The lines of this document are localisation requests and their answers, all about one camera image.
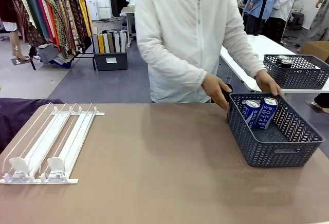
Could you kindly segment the person's left hand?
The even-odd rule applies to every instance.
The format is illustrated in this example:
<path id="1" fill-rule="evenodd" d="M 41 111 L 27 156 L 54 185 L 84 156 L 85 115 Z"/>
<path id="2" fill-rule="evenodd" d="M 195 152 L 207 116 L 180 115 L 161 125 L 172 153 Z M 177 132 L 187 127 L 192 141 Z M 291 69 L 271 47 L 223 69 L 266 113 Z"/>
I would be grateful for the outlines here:
<path id="1" fill-rule="evenodd" d="M 270 92 L 273 96 L 281 95 L 282 93 L 279 85 L 275 82 L 275 80 L 268 74 L 265 69 L 258 71 L 258 73 L 254 77 L 257 86 L 262 92 Z"/>

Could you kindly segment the person's right hand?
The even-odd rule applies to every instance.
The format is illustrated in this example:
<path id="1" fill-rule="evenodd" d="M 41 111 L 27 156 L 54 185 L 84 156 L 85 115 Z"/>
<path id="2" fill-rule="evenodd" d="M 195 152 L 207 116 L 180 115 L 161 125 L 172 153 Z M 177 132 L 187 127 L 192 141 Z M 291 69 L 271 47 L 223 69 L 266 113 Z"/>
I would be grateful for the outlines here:
<path id="1" fill-rule="evenodd" d="M 208 73 L 203 80 L 202 88 L 214 103 L 225 111 L 229 110 L 229 103 L 225 99 L 222 90 L 228 93 L 231 93 L 232 90 L 222 81 L 222 79 Z"/>

